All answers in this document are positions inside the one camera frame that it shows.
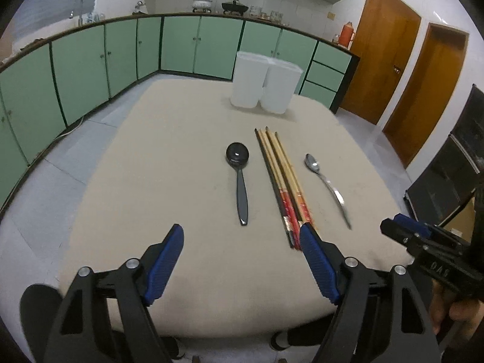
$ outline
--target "tile floor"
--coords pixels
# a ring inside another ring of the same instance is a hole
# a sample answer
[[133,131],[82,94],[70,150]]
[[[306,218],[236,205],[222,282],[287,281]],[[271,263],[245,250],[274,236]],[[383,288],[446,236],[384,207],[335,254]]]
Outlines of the tile floor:
[[[57,271],[69,244],[77,207],[98,160],[143,92],[153,81],[165,78],[180,77],[158,75],[148,79],[88,117],[59,141],[32,171],[0,223],[0,316],[30,358],[20,326],[20,297],[33,283],[57,287]],[[406,213],[402,197],[411,181],[386,137],[376,126],[350,112],[340,109],[336,117]],[[188,347],[184,361],[199,355],[207,363],[272,363],[280,358],[295,363],[310,361],[317,350],[290,348],[276,353],[269,348],[268,337],[184,340]]]

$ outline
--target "black pants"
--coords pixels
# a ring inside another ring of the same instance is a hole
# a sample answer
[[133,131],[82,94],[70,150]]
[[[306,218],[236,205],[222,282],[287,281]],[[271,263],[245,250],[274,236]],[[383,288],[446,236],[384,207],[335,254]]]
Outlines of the black pants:
[[[51,286],[29,286],[20,300],[20,321],[36,363],[43,363],[50,329],[62,302],[60,293]],[[124,333],[114,331],[114,343],[122,363],[132,363]],[[174,359],[178,346],[173,337],[161,337],[168,354]]]
[[[432,279],[419,272],[412,265],[407,267],[415,287],[417,287],[425,308],[428,310],[432,301]],[[317,319],[313,322],[298,326],[287,331],[289,345],[309,347],[323,342],[323,338],[331,324],[333,314]]]

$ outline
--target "white plastic container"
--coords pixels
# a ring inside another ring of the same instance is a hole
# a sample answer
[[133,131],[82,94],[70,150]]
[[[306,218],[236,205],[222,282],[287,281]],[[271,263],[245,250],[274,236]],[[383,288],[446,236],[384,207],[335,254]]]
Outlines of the white plastic container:
[[276,58],[270,59],[260,105],[271,113],[286,111],[303,70],[297,65]]
[[254,108],[262,97],[262,86],[270,58],[261,54],[237,52],[232,85],[231,104]]

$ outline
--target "blue gripper pad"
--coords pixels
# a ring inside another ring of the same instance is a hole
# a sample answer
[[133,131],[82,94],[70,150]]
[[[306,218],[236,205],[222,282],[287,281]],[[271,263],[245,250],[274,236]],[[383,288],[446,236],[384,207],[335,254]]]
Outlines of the blue gripper pad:
[[328,257],[307,225],[301,227],[299,238],[301,240],[302,252],[318,284],[321,295],[328,298],[331,303],[336,304],[340,294],[336,287],[336,272],[331,266]]
[[163,295],[166,284],[182,251],[184,241],[183,228],[177,225],[168,241],[166,241],[154,265],[148,271],[148,287],[144,295],[148,305],[152,305],[156,299]]
[[401,227],[410,229],[413,233],[418,233],[425,239],[430,239],[432,235],[432,232],[429,228],[427,228],[424,223],[415,221],[412,218],[407,217],[406,215],[399,213],[394,217],[394,221]]

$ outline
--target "human hand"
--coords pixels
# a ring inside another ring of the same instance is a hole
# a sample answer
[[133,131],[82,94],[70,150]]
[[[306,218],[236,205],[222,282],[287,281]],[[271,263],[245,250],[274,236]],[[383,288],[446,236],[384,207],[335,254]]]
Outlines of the human hand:
[[460,337],[470,340],[484,318],[484,303],[477,299],[467,299],[449,303],[444,299],[444,287],[434,282],[434,295],[430,303],[429,315],[434,333],[440,331],[440,325],[447,314],[453,321],[463,322]]

